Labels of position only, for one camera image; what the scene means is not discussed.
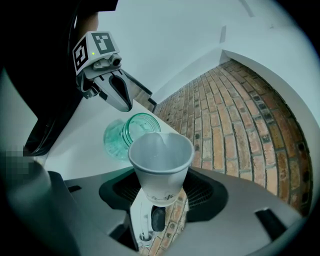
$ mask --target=glass cup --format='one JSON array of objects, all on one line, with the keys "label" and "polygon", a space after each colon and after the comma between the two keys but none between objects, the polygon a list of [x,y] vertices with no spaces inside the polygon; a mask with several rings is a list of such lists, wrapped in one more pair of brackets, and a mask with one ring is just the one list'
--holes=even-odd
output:
[{"label": "glass cup", "polygon": [[138,113],[130,117],[126,122],[117,119],[110,123],[103,135],[106,152],[119,160],[128,160],[130,145],[150,132],[160,132],[160,125],[150,114]]}]

